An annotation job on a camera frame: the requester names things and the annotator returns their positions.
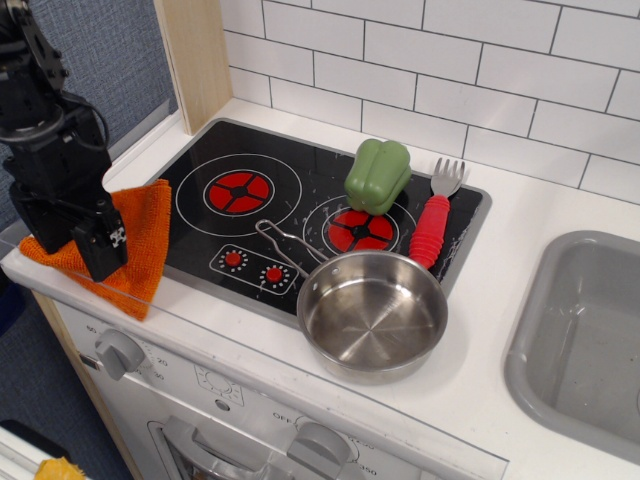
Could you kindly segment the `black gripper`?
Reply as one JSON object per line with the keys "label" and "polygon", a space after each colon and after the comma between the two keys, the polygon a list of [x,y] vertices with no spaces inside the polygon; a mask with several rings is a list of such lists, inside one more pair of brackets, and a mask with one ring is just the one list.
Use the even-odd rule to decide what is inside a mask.
{"label": "black gripper", "polygon": [[74,240],[90,277],[102,282],[128,262],[123,220],[103,177],[111,166],[102,116],[86,102],[55,106],[31,127],[2,127],[12,157],[10,195],[25,224],[49,253]]}

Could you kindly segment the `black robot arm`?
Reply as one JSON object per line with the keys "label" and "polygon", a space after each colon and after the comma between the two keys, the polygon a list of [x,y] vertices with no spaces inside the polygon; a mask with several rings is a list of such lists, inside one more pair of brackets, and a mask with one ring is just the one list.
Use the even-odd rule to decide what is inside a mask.
{"label": "black robot arm", "polygon": [[64,89],[69,72],[25,1],[1,4],[1,142],[9,196],[48,254],[75,243],[101,282],[128,261],[124,221],[103,187],[109,129],[84,98]]}

